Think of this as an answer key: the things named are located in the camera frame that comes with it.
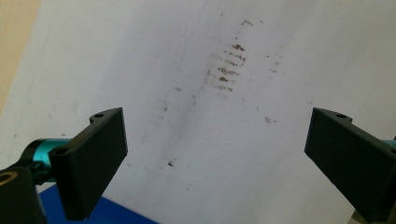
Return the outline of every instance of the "black plastic bracket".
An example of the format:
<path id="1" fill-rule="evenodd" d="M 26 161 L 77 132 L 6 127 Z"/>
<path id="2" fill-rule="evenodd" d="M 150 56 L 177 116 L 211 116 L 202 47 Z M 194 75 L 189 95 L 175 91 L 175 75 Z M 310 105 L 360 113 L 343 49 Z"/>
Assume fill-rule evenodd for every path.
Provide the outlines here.
<path id="1" fill-rule="evenodd" d="M 388 222 L 396 202 L 395 150 L 351 122 L 314 108 L 305 153 L 366 221 Z"/>
<path id="2" fill-rule="evenodd" d="M 46 223 L 35 184 L 53 177 L 66 219 L 90 215 L 128 152 L 122 108 L 95 114 L 90 122 L 67 143 L 38 153 L 49 158 L 50 165 L 35 160 L 46 141 L 38 139 L 16 163 L 0 171 L 0 223 Z"/>
<path id="3" fill-rule="evenodd" d="M 82 220 L 127 155 L 122 108 L 90 117 L 91 125 L 49 153 L 67 219 Z"/>

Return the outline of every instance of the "teal cylinder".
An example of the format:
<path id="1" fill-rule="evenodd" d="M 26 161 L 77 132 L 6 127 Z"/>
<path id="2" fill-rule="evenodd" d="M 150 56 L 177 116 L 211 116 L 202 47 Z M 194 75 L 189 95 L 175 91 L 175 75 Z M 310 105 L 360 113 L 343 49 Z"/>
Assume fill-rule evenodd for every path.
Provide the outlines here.
<path id="1" fill-rule="evenodd" d="M 44 140 L 35 150 L 33 161 L 42 161 L 47 167 L 50 165 L 49 152 L 56 147 L 63 146 L 70 141 L 70 138 L 49 138 Z"/>
<path id="2" fill-rule="evenodd" d="M 383 140 L 384 143 L 396 147 L 396 140 Z"/>

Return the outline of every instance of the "stain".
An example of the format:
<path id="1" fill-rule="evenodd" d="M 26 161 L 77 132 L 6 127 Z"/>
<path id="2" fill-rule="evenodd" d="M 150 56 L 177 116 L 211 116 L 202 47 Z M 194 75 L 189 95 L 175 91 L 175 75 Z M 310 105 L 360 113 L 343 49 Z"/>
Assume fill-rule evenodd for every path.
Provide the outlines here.
<path id="1" fill-rule="evenodd" d="M 226 86 L 223 86 L 223 85 L 218 85 L 217 88 L 220 89 L 220 90 L 233 91 L 233 88 L 226 87 Z"/>
<path id="2" fill-rule="evenodd" d="M 239 76 L 239 74 L 236 73 L 235 71 L 227 70 L 225 67 L 219 67 L 218 70 L 224 75 L 237 75 L 237 76 Z"/>
<path id="3" fill-rule="evenodd" d="M 229 63 L 229 64 L 232 65 L 232 66 L 242 66 L 242 65 L 239 65 L 239 64 L 233 62 L 233 60 L 230 60 L 230 59 L 227 59 L 225 62 L 226 62 L 226 63 Z"/>
<path id="4" fill-rule="evenodd" d="M 233 49 L 237 49 L 237 50 L 241 50 L 241 51 L 245 51 L 245 49 L 244 48 L 242 48 L 242 46 L 240 46 L 240 45 L 233 45 Z"/>
<path id="5" fill-rule="evenodd" d="M 224 81 L 224 82 L 228 82 L 228 79 L 225 78 L 225 77 L 220 77 L 219 80 L 220 80 L 220 81 Z"/>
<path id="6" fill-rule="evenodd" d="M 242 60 L 243 61 L 243 63 L 242 64 L 240 64 L 239 66 L 242 66 L 242 65 L 244 65 L 244 63 L 245 63 L 245 61 L 247 60 L 247 57 L 242 57 L 241 55 L 238 55 L 238 54 L 234 54 L 234 53 L 229 53 L 231 56 L 234 56 L 235 58 L 238 58 L 238 59 L 240 59 L 240 60 Z"/>
<path id="7" fill-rule="evenodd" d="M 175 167 L 175 160 L 176 160 L 176 158 L 173 158 L 171 161 L 169 161 L 168 166 Z"/>
<path id="8" fill-rule="evenodd" d="M 244 20 L 241 25 L 245 25 L 245 24 L 254 26 L 253 23 L 251 23 L 251 21 L 249 21 L 249 20 Z"/>

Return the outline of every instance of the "black plastic jaw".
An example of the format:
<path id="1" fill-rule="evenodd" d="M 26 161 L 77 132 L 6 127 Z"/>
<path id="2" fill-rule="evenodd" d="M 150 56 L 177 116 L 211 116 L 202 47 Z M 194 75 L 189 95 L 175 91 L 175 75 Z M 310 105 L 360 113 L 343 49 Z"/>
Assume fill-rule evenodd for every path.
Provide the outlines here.
<path id="1" fill-rule="evenodd" d="M 394 148 L 351 122 L 314 108 L 305 153 L 368 222 L 388 222 L 396 202 Z"/>
<path id="2" fill-rule="evenodd" d="M 122 108 L 90 117 L 91 125 L 49 153 L 67 219 L 88 217 L 127 155 Z"/>

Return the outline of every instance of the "blue surface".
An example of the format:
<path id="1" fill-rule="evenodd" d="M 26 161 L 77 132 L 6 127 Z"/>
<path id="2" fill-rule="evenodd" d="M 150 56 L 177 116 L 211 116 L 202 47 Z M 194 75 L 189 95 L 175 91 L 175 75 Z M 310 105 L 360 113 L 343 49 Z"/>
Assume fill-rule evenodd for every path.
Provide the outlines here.
<path id="1" fill-rule="evenodd" d="M 56 185 L 40 193 L 40 198 L 44 206 L 47 221 L 49 224 L 155 224 L 156 222 L 142 217 L 106 198 L 101 198 L 93 209 L 90 218 L 82 221 L 67 221 L 62 209 Z"/>

